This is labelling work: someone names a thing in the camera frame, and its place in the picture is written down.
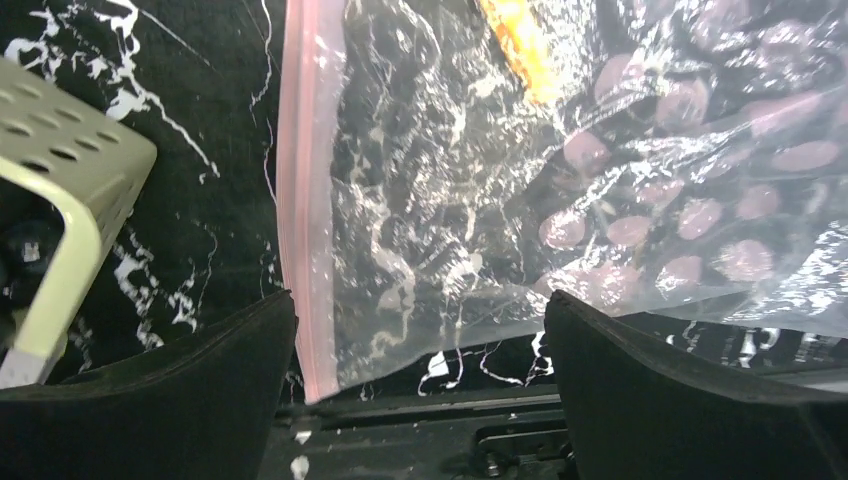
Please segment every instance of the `black marble countertop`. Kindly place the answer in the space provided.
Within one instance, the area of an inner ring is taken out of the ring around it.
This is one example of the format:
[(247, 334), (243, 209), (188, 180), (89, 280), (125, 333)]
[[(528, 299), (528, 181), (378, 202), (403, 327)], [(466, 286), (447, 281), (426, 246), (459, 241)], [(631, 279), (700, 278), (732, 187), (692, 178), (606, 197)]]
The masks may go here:
[[(284, 0), (9, 0), (2, 11), (6, 58), (159, 148), (57, 376), (171, 342), (282, 288), (273, 179)], [(778, 329), (636, 323), (731, 366), (826, 362), (846, 350)], [(428, 355), (339, 398), (552, 383), (546, 349), (538, 334)], [(284, 402), (303, 398), (301, 383), (295, 364)]]

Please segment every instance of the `black object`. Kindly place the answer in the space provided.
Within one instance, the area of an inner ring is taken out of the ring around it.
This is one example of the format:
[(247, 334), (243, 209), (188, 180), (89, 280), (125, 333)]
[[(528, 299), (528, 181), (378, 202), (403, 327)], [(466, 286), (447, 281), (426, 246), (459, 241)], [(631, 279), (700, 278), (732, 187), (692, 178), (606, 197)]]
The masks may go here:
[(43, 220), (27, 220), (0, 236), (0, 245), (16, 274), (41, 276), (59, 247), (62, 229)]
[(280, 292), (57, 386), (0, 391), (0, 478), (253, 480), (296, 331)]
[(27, 218), (40, 197), (14, 183), (0, 179), (0, 231)]
[(564, 292), (545, 328), (583, 480), (848, 478), (848, 396), (680, 351)]
[(0, 299), (4, 307), (26, 308), (32, 305), (38, 287), (41, 286), (40, 276), (21, 275), (12, 277), (11, 280), (0, 289)]

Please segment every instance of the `ziplock bag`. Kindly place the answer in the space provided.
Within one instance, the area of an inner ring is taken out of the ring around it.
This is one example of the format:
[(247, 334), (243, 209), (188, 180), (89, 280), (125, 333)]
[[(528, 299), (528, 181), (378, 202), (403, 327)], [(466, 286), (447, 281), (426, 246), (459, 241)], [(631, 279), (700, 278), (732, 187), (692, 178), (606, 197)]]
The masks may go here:
[(292, 0), (277, 195), (307, 401), (610, 315), (845, 336), (845, 5)]

